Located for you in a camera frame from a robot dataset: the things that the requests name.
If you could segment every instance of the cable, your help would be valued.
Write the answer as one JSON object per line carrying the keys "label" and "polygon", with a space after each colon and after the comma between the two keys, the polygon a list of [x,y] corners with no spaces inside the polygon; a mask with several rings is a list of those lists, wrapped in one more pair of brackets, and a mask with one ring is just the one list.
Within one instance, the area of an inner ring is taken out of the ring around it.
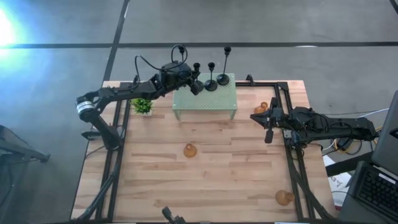
{"label": "cable", "polygon": [[[177,47],[184,47],[184,46],[181,45],[181,44],[176,44],[176,45],[173,46],[173,48],[172,48],[172,55],[171,55],[172,63],[174,63],[174,59],[173,59],[174,49],[177,48]],[[181,53],[181,56],[182,56],[182,61],[184,61],[184,54]]]}
{"label": "cable", "polygon": [[372,113],[377,110],[372,110],[372,111],[362,111],[362,112],[350,112],[350,113],[335,113],[335,114],[324,114],[324,115],[347,115],[347,114],[360,114],[360,113]]}
{"label": "cable", "polygon": [[86,155],[85,159],[87,159],[87,157],[88,157],[89,155],[91,155],[92,153],[94,153],[94,152],[96,152],[96,151],[98,151],[98,150],[100,150],[100,149],[102,149],[102,148],[104,148],[104,147],[105,147],[105,146],[101,146],[101,147],[95,149],[94,151],[89,152],[89,153]]}
{"label": "cable", "polygon": [[336,152],[337,150],[335,149],[335,150],[332,150],[332,151],[330,151],[330,152],[327,152],[327,153],[325,153],[325,154],[322,154],[322,156],[325,156],[325,155],[329,155],[329,154],[331,154],[332,152]]}
{"label": "cable", "polygon": [[[123,134],[124,134],[124,128],[123,128],[122,131],[120,132],[120,137],[122,137]],[[101,146],[101,147],[95,149],[94,151],[89,152],[89,153],[85,156],[85,159],[87,159],[87,157],[88,157],[89,155],[91,155],[92,153],[94,153],[94,152],[96,152],[96,151],[98,151],[98,150],[100,150],[100,149],[102,149],[102,148],[104,148],[104,147],[105,147],[105,146]]]}
{"label": "cable", "polygon": [[182,62],[180,62],[180,63],[178,63],[178,64],[176,64],[176,65],[174,65],[174,66],[172,66],[172,67],[170,67],[170,68],[157,68],[157,67],[153,66],[153,64],[151,64],[150,62],[148,62],[148,60],[146,60],[143,56],[141,56],[141,55],[136,55],[136,56],[134,57],[134,64],[135,64],[135,66],[136,66],[136,72],[137,72],[136,77],[137,77],[138,83],[140,82],[141,78],[140,78],[139,72],[138,72],[137,58],[143,59],[143,61],[145,61],[146,64],[148,64],[149,66],[151,66],[151,67],[152,67],[153,69],[155,69],[155,70],[158,70],[158,71],[165,70],[165,71],[167,71],[167,70],[170,70],[170,69],[172,69],[172,68],[177,68],[178,66],[182,65],[183,63],[185,63],[185,61],[187,61],[187,59],[188,59],[188,50],[187,50],[187,48],[185,48],[184,45],[177,44],[177,45],[174,45],[174,46],[173,46],[173,49],[175,49],[175,48],[178,47],[178,46],[182,46],[182,47],[184,48],[184,51],[185,51],[185,53],[186,53],[186,55],[185,55],[185,60],[183,60]]}
{"label": "cable", "polygon": [[[386,111],[386,110],[388,110],[388,109],[389,109],[389,108],[382,109],[382,110],[378,110],[378,111],[373,111],[373,112],[367,113],[367,114],[365,114],[365,115],[362,115],[362,116],[360,116],[360,117],[358,117],[358,118],[363,118],[363,117],[368,116],[368,115],[371,115],[371,114],[375,114],[375,113],[378,113],[378,112]],[[334,141],[330,144],[330,146],[326,147],[325,150],[330,149],[331,147],[333,147],[335,141],[336,141],[336,140],[334,140]]]}
{"label": "cable", "polygon": [[307,133],[307,129],[305,128],[304,124],[303,124],[303,123],[299,120],[299,118],[297,118],[297,117],[296,117],[296,120],[297,120],[298,123],[301,124],[301,126],[303,127],[305,137],[307,138],[307,137],[308,137],[308,133]]}
{"label": "cable", "polygon": [[301,151],[303,152],[302,158],[304,158],[304,155],[305,155],[304,150],[301,150]]}
{"label": "cable", "polygon": [[320,146],[321,147],[321,151],[323,150],[323,146],[321,144],[318,144],[318,143],[308,143],[308,144]]}
{"label": "cable", "polygon": [[359,153],[361,149],[362,149],[362,141],[361,141],[361,143],[360,143],[360,145],[359,145],[359,147],[358,147],[358,150],[357,150],[356,152],[350,153],[350,152],[348,152],[347,150],[346,150],[345,152],[346,152],[346,154],[348,154],[348,155],[350,155],[350,156],[353,156],[353,155],[357,155],[357,153]]}
{"label": "cable", "polygon": [[6,199],[8,198],[8,195],[10,194],[11,190],[12,190],[12,173],[11,173],[11,168],[8,166],[8,175],[9,175],[9,181],[10,181],[10,188],[8,189],[6,195],[4,196],[4,198],[0,201],[0,208],[2,207],[2,205],[4,204],[4,202],[6,202]]}
{"label": "cable", "polygon": [[375,113],[378,113],[378,112],[383,112],[383,111],[386,111],[386,110],[388,110],[388,109],[390,109],[390,108],[386,108],[386,109],[378,110],[378,111],[373,111],[372,113],[368,113],[368,114],[365,114],[365,115],[360,116],[360,118],[363,118],[363,117],[365,117],[365,116],[369,116],[369,115],[372,115],[372,114],[375,114]]}
{"label": "cable", "polygon": [[[326,122],[326,128],[325,128],[325,132],[328,132],[329,131],[329,124],[328,124],[328,120],[327,120],[327,118],[324,116],[324,115],[322,115],[322,114],[318,114],[318,113],[315,113],[314,112],[314,115],[318,115],[318,116],[320,116],[320,117],[322,117],[323,119],[325,119],[325,122]],[[315,118],[315,116],[312,116],[307,122],[305,122],[305,125],[307,125],[310,121],[312,121],[313,119]]]}

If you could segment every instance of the concrete floor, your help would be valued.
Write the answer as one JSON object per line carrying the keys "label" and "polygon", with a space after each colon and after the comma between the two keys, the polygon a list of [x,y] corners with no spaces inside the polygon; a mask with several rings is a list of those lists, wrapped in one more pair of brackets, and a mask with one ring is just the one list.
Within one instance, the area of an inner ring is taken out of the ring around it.
{"label": "concrete floor", "polygon": [[[3,0],[0,13],[12,25],[14,35],[8,40],[14,44],[112,43],[122,4],[123,0]],[[398,15],[388,0],[131,0],[120,40],[372,41],[398,41]],[[222,48],[188,51],[189,64],[214,62],[215,71],[222,70]],[[80,133],[90,127],[78,119],[74,100],[101,86],[109,53],[110,49],[0,49],[0,124],[51,153],[48,163],[29,164],[6,223],[69,219],[87,145]],[[111,80],[132,80],[135,54],[155,65],[170,57],[169,49],[119,49]],[[315,111],[346,113],[389,106],[398,89],[397,58],[397,47],[233,48],[227,70],[240,79],[250,73],[257,80],[304,80]],[[143,63],[139,68],[142,79],[155,72]],[[369,119],[380,126],[385,115]]]}

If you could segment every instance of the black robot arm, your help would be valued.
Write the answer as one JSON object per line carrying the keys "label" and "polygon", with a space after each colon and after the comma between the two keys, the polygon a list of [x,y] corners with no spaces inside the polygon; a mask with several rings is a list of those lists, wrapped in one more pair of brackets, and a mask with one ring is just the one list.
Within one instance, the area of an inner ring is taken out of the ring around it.
{"label": "black robot arm", "polygon": [[199,63],[194,70],[186,63],[172,62],[164,65],[158,74],[146,82],[132,82],[124,87],[105,87],[91,91],[76,99],[76,108],[82,121],[91,123],[101,134],[105,148],[115,150],[121,147],[121,138],[115,127],[106,124],[100,114],[106,105],[113,101],[143,98],[156,100],[180,87],[189,86],[194,95],[199,94],[200,86],[195,81],[199,72]]}
{"label": "black robot arm", "polygon": [[285,114],[281,107],[277,107],[276,98],[271,99],[269,110],[252,114],[250,118],[268,129],[266,143],[272,142],[272,128],[291,130],[292,137],[286,144],[301,148],[315,140],[350,138],[372,141],[378,137],[373,123],[366,118],[329,118],[304,107],[296,107],[290,114]]}

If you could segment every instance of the black cable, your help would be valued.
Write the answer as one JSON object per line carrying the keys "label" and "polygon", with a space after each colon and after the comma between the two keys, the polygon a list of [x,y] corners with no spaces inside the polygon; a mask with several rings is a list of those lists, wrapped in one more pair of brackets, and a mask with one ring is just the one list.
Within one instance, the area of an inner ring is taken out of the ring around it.
{"label": "black cable", "polygon": [[[301,151],[303,152],[302,157],[304,158],[304,155],[305,155],[304,150],[301,150]],[[297,155],[297,150],[295,150],[295,152],[296,152],[296,155]],[[294,158],[293,155],[292,155],[292,159],[293,160],[297,160],[297,158]]]}
{"label": "black cable", "polygon": [[296,117],[296,120],[303,127],[304,133],[305,133],[305,137],[308,137],[307,129],[305,128],[304,124],[297,117]]}
{"label": "black cable", "polygon": [[300,136],[299,133],[291,125],[289,125],[289,124],[286,124],[286,125],[291,129],[291,131],[295,132],[298,136]]}
{"label": "black cable", "polygon": [[134,77],[134,81],[133,81],[134,83],[136,83],[136,85],[135,85],[132,89],[135,89],[135,88],[138,86],[139,82],[141,81],[141,78],[140,78],[139,72],[138,72],[137,58],[143,59],[143,61],[145,61],[146,64],[148,64],[149,66],[151,66],[151,67],[152,67],[153,69],[155,69],[155,70],[158,70],[158,71],[165,70],[165,71],[167,71],[167,70],[170,70],[170,69],[172,69],[172,68],[177,68],[178,66],[182,65],[183,63],[185,63],[185,61],[187,61],[187,58],[188,58],[188,50],[187,50],[187,48],[185,48],[184,45],[181,45],[181,44],[177,44],[177,45],[174,45],[174,46],[173,46],[173,49],[172,49],[172,60],[173,60],[173,51],[174,51],[174,49],[175,49],[176,47],[178,47],[178,46],[182,46],[182,47],[184,48],[184,52],[186,53],[185,60],[182,60],[182,62],[180,62],[180,63],[178,63],[178,64],[176,64],[176,65],[174,65],[173,67],[170,67],[170,68],[157,68],[157,67],[153,66],[153,64],[151,64],[150,62],[148,62],[148,60],[146,60],[143,56],[141,56],[141,55],[136,55],[136,56],[134,57],[134,64],[135,64],[135,66],[136,66],[137,75]]}
{"label": "black cable", "polygon": [[87,157],[88,157],[89,155],[91,155],[92,153],[94,153],[94,152],[96,152],[96,151],[98,151],[98,150],[100,150],[100,149],[102,149],[102,148],[104,148],[104,147],[105,147],[105,146],[101,146],[101,147],[95,149],[94,151],[89,152],[89,153],[86,155],[85,159],[87,159]]}
{"label": "black cable", "polygon": [[10,188],[8,189],[6,195],[4,196],[4,198],[0,201],[0,208],[2,207],[2,205],[4,204],[4,202],[6,202],[6,199],[8,198],[8,195],[10,194],[11,190],[12,190],[12,173],[11,173],[11,168],[8,166],[8,175],[9,175],[9,181],[10,181]]}
{"label": "black cable", "polygon": [[350,156],[357,155],[357,153],[359,153],[361,149],[362,149],[362,141],[361,141],[361,143],[360,143],[358,149],[356,150],[356,152],[354,152],[354,153],[346,152],[346,153],[347,153],[348,155],[350,155]]}
{"label": "black cable", "polygon": [[312,144],[312,145],[320,146],[320,147],[321,147],[321,151],[323,150],[323,146],[322,146],[321,144],[318,144],[318,143],[308,143],[308,144]]}
{"label": "black cable", "polygon": [[336,152],[336,151],[337,151],[337,149],[332,150],[332,151],[330,151],[330,152],[327,152],[327,153],[325,153],[325,154],[322,154],[322,156],[329,155],[329,154],[331,154],[332,152]]}
{"label": "black cable", "polygon": [[[298,114],[299,113],[303,113],[303,114],[307,114],[307,115],[309,115],[309,114],[311,114],[311,113],[306,113],[306,112],[301,112],[301,111],[299,111],[299,112],[297,112]],[[317,115],[317,116],[320,116],[320,117],[322,117],[324,120],[325,120],[325,123],[326,123],[326,127],[325,127],[325,132],[327,133],[327,132],[329,132],[329,124],[328,124],[328,120],[327,120],[327,118],[324,116],[324,115],[322,115],[322,114],[318,114],[318,113],[313,113],[314,115]],[[307,125],[310,121],[312,121],[313,119],[315,119],[315,116],[312,116],[306,123],[305,123],[305,125]]]}
{"label": "black cable", "polygon": [[[122,131],[120,132],[120,137],[122,137],[123,134],[124,134],[124,128],[123,128]],[[94,151],[89,152],[89,153],[85,156],[85,159],[87,159],[87,157],[88,157],[89,155],[91,155],[92,153],[94,153],[94,152],[96,152],[96,151],[98,151],[98,150],[100,150],[100,149],[102,149],[102,148],[104,148],[104,147],[105,147],[105,146],[101,146],[101,147],[95,149]]]}

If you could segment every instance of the black stand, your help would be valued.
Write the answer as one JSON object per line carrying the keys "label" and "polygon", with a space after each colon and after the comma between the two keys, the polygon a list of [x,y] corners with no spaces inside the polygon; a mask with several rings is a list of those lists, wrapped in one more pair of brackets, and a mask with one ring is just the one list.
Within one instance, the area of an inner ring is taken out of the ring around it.
{"label": "black stand", "polygon": [[226,59],[228,58],[230,52],[231,52],[231,47],[224,48],[224,54],[225,54],[224,71],[221,75],[217,76],[217,83],[220,85],[227,85],[229,83],[229,76],[225,74],[225,68],[226,68]]}
{"label": "black stand", "polygon": [[[200,64],[199,63],[194,63],[193,64],[193,69],[195,69],[196,72],[199,72],[199,68],[200,68]],[[198,78],[197,78],[196,79],[196,83],[198,84],[198,92],[200,93],[203,90],[203,88],[204,88],[203,82],[199,81]]]}
{"label": "black stand", "polygon": [[213,62],[210,62],[208,64],[208,66],[209,66],[209,70],[210,70],[210,79],[205,82],[205,89],[207,91],[215,91],[218,86],[217,82],[213,80],[213,70],[214,70],[215,64]]}

